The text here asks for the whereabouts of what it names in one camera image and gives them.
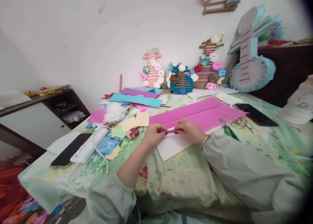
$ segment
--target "black smartphone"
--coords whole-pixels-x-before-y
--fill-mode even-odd
[[[78,149],[90,138],[92,134],[79,134],[77,138],[72,141],[64,149],[64,151],[59,154],[59,156],[51,163],[51,167],[68,167],[72,164],[70,161],[71,157],[78,151]]]
[[[236,104],[236,106],[240,109],[243,110],[244,112],[247,112],[249,114],[247,114],[247,116],[252,119],[253,121],[255,121],[258,125],[260,126],[278,126],[278,124],[271,120],[270,118],[268,118],[265,114],[261,113],[260,111],[258,111],[256,108],[254,108],[253,106],[251,106],[250,104]]]

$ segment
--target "blue guitar craft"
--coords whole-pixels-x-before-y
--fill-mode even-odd
[[[242,16],[237,33],[240,38],[232,45],[228,54],[240,50],[240,63],[231,71],[230,85],[241,92],[252,92],[263,88],[273,79],[276,67],[272,60],[258,56],[258,38],[262,34],[278,27],[282,20],[279,15],[264,19],[265,7],[251,8]]]
[[[177,94],[181,94],[181,95],[184,95],[184,94],[187,94],[187,93],[190,93],[192,92],[193,90],[193,80],[190,76],[186,75],[185,72],[189,72],[190,70],[188,69],[188,67],[186,66],[186,69],[185,71],[179,71],[178,67],[180,66],[180,63],[177,67],[173,67],[171,64],[170,64],[170,70],[172,73],[177,73],[180,77],[180,82],[179,83],[176,83],[176,84],[173,84],[173,82],[171,81],[171,90],[174,92],[174,93],[177,93]]]

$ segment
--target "green scissors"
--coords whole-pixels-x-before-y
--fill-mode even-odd
[[[225,120],[223,120],[221,118],[219,120],[222,122],[222,124],[224,126],[224,131],[225,131],[226,135],[236,139],[237,141],[240,141],[239,138],[234,133],[234,131],[226,124]]]

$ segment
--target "hello kitty container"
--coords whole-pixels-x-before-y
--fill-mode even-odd
[[[277,117],[294,124],[305,124],[313,118],[313,74],[299,85]]]

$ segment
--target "red paper flower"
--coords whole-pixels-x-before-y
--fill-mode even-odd
[[[198,73],[200,71],[202,71],[203,66],[202,65],[196,65],[195,66],[195,72]]]

